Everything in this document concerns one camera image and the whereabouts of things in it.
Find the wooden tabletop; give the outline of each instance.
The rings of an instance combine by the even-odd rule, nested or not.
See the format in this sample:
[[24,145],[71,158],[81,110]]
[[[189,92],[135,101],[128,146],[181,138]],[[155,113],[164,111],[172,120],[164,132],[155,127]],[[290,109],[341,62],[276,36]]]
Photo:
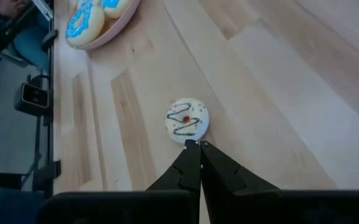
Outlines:
[[183,97],[272,184],[359,189],[359,0],[141,0],[89,52],[65,41],[74,7],[55,1],[55,194],[150,186],[183,148],[164,126]]

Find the leg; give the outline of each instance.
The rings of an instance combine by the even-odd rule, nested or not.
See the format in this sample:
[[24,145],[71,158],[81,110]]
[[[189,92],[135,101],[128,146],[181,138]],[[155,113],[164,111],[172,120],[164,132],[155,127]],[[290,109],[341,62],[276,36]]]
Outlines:
[[48,55],[42,51],[42,39],[47,31],[37,25],[31,25],[14,39],[16,50],[28,61],[48,72]]

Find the pink plate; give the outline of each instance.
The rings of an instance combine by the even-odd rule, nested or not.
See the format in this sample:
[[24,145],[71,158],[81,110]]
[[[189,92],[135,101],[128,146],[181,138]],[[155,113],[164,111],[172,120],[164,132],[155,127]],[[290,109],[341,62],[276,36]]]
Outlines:
[[96,38],[94,41],[90,42],[89,44],[86,44],[81,47],[74,47],[74,48],[81,50],[91,50],[109,42],[117,34],[119,34],[120,31],[125,27],[125,25],[131,20],[136,9],[138,8],[139,2],[140,0],[131,0],[124,14],[118,19],[110,19],[106,17],[105,24],[98,38]]

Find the chocolate drizzle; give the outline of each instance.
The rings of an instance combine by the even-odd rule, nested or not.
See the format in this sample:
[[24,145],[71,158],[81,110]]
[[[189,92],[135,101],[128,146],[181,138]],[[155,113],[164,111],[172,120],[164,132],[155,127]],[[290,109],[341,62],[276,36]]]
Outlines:
[[[184,108],[184,109],[182,109],[182,110],[179,110],[179,111],[176,111],[176,112],[173,112],[173,113],[167,114],[167,119],[171,119],[171,120],[173,120],[173,121],[176,121],[176,122],[179,122],[179,123],[181,123],[181,124],[184,124],[183,121],[180,121],[180,120],[178,120],[178,119],[172,117],[173,115],[177,115],[177,114],[179,114],[179,113],[182,113],[182,112],[184,112],[184,111],[187,111],[187,110],[189,110],[189,109],[192,107],[192,104],[191,104],[191,103],[180,103],[180,104],[178,104],[178,105],[174,105],[174,107],[178,107],[178,106],[182,106],[182,105],[186,105],[186,108]],[[187,124],[187,125],[185,125],[185,126],[179,126],[178,128],[175,128],[175,129],[174,129],[174,134],[175,134],[175,135],[178,135],[178,136],[193,136],[193,135],[195,135],[195,133],[178,133],[178,131],[180,131],[180,130],[182,130],[182,129],[184,129],[184,128],[190,127],[190,126],[192,126],[192,125],[197,125],[199,122],[201,122],[200,119],[198,119],[198,118],[190,118],[190,120],[191,120],[192,122],[190,122],[189,124]]]

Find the wooden table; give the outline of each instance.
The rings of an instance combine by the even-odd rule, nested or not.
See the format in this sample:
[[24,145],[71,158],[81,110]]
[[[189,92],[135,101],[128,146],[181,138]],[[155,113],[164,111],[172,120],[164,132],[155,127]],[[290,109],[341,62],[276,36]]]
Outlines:
[[[55,1],[61,34],[74,5]],[[98,49],[64,38],[55,193],[146,189],[182,150],[164,126],[182,97],[207,105],[205,139],[272,184],[359,189],[359,0],[142,0]]]

